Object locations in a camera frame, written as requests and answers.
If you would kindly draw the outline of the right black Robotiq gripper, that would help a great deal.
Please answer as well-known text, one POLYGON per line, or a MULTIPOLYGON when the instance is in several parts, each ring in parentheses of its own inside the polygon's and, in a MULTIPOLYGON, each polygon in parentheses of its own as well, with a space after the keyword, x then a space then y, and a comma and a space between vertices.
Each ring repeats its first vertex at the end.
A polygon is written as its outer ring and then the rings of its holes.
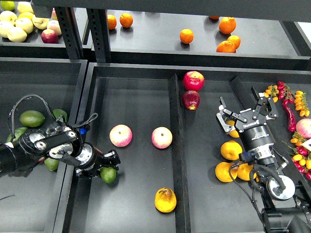
POLYGON ((257 101, 254 110, 247 109, 240 114, 232 112, 227 109, 224 98, 220 96, 216 119, 225 133, 235 130, 234 126, 226 123, 227 119, 237 121, 237 131, 245 149, 245 152, 239 155, 241 161, 272 165, 276 162, 272 153, 275 140, 266 120, 276 119, 278 111, 272 97, 265 97, 263 93, 257 92, 254 86, 251 87, 251 91, 257 101))

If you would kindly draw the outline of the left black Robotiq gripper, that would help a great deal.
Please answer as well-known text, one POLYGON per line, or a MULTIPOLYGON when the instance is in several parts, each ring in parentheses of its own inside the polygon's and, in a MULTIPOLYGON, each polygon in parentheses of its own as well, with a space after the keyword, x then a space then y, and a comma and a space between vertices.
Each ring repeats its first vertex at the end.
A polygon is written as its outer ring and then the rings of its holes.
POLYGON ((80 164, 75 166, 75 175, 80 177, 101 177, 100 168, 112 167, 116 171, 119 170, 118 165, 121 163, 120 157, 115 149, 110 150, 107 154, 103 154, 99 149, 90 143, 83 143, 80 150, 75 156, 80 164))

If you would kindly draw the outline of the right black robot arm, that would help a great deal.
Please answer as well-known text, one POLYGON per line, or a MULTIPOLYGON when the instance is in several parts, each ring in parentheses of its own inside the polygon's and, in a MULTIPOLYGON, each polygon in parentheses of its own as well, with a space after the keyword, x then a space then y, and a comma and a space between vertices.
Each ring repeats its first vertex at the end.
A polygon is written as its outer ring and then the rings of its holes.
POLYGON ((224 132, 239 133, 244 152, 239 153, 239 162, 229 166, 228 173, 241 165, 251 165, 249 179, 253 190, 260 192, 264 208, 260 211, 254 195, 249 195, 264 230, 267 233, 309 233, 311 231, 311 196, 301 182, 294 182, 283 174, 289 160, 282 157, 273 145, 275 139, 267 120, 278 117, 271 97, 255 93, 255 107, 232 112, 227 109, 223 97, 216 118, 224 132))

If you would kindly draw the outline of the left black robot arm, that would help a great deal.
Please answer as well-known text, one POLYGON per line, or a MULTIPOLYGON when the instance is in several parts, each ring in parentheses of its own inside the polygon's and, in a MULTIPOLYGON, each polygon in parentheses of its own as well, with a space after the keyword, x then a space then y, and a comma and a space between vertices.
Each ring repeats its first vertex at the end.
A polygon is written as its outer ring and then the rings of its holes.
POLYGON ((104 154, 82 136, 97 117, 93 113, 86 121, 69 125, 64 116, 56 118, 48 103, 38 97, 53 122, 47 126, 28 129, 17 141, 0 145, 0 175, 27 177, 40 162, 47 158, 61 161, 75 168, 77 176, 96 177, 103 167, 118 170, 121 163, 115 150, 104 154))

